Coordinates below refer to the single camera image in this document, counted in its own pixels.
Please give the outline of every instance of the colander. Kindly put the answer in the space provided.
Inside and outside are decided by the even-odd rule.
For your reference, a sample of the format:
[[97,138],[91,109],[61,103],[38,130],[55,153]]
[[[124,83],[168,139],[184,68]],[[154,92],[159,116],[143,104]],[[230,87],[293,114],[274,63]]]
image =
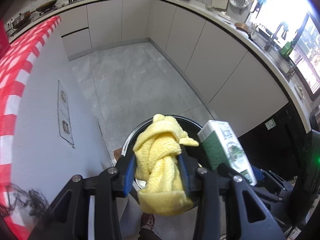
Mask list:
[[242,14],[242,9],[246,8],[249,4],[248,0],[229,0],[231,5],[240,9],[240,14]]

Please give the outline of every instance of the yellow towel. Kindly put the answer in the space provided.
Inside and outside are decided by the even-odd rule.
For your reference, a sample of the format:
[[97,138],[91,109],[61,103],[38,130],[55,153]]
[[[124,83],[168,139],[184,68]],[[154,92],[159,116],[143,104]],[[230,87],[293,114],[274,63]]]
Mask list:
[[163,216],[178,215],[193,205],[183,191],[177,155],[179,144],[199,146],[188,137],[172,116],[156,114],[133,147],[137,158],[136,178],[147,182],[138,191],[143,212]]

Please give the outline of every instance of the metal screw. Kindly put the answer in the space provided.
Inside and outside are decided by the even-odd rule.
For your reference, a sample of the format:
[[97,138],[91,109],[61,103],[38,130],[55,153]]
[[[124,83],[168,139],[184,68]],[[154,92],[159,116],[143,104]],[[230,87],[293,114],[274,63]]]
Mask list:
[[206,174],[208,172],[208,170],[204,167],[200,167],[197,169],[197,171],[200,173],[200,174]]
[[81,181],[81,175],[79,175],[79,174],[74,175],[74,176],[72,177],[72,181],[73,181],[73,182]]
[[111,167],[111,168],[108,169],[108,173],[110,173],[110,174],[115,174],[117,172],[118,172],[118,170],[117,170],[116,167]]
[[241,182],[242,181],[242,177],[239,176],[239,175],[236,175],[236,176],[233,176],[233,180],[238,183],[238,182]]

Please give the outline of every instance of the black dishwasher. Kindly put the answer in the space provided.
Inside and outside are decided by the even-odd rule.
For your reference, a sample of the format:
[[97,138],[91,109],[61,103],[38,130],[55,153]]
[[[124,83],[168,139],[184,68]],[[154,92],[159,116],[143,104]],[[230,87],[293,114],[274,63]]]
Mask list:
[[298,175],[305,135],[300,116],[289,102],[238,139],[252,165],[289,181]]

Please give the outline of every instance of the person's foot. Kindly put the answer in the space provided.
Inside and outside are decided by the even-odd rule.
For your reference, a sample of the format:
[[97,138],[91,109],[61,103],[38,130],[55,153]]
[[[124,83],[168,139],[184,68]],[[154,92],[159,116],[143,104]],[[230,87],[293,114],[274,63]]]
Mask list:
[[152,231],[154,225],[155,225],[155,216],[153,214],[147,214],[143,212],[141,216],[140,229],[145,228]]

